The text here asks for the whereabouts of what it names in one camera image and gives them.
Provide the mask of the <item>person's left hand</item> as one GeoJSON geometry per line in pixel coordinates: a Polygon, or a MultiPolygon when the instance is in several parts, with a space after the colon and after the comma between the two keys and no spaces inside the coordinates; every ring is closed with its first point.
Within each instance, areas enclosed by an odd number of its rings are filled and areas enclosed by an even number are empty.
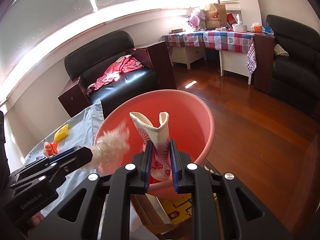
{"type": "Polygon", "coordinates": [[[32,223],[33,226],[38,226],[39,223],[44,220],[44,215],[41,212],[38,212],[35,214],[33,217],[31,217],[30,222],[32,223]]]}

